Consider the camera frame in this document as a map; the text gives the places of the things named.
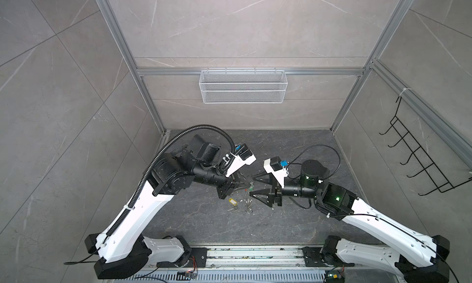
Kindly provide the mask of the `yellow capped key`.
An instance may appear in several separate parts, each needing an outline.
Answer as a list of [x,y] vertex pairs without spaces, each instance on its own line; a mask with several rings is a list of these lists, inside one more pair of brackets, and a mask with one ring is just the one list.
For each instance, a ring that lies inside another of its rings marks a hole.
[[237,210],[238,209],[238,202],[235,199],[230,198],[229,203],[232,206],[231,210]]

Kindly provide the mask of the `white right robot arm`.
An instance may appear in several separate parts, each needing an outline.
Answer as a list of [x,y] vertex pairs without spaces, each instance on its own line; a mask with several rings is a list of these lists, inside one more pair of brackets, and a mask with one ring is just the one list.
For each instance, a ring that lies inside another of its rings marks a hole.
[[327,218],[333,218],[370,234],[380,246],[360,244],[336,235],[325,240],[318,257],[328,266],[362,265],[393,273],[407,283],[447,283],[448,239],[412,230],[379,212],[350,190],[331,183],[330,171],[317,160],[306,160],[300,175],[288,180],[289,164],[275,157],[264,161],[264,172],[253,180],[270,185],[250,196],[272,207],[283,197],[306,198]]

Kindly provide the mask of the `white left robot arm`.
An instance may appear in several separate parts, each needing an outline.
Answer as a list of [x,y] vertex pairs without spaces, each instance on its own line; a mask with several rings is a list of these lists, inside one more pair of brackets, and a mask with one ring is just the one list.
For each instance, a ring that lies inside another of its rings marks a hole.
[[242,186],[238,170],[255,162],[256,157],[246,144],[223,156],[229,168],[220,171],[216,157],[220,146],[195,135],[189,144],[162,155],[138,195],[124,221],[113,230],[91,234],[85,244],[90,254],[97,254],[94,271],[98,279],[127,279],[147,265],[163,263],[183,267],[191,258],[192,249],[182,236],[153,239],[143,231],[154,216],[181,190],[193,183],[215,187],[219,198],[225,199]]

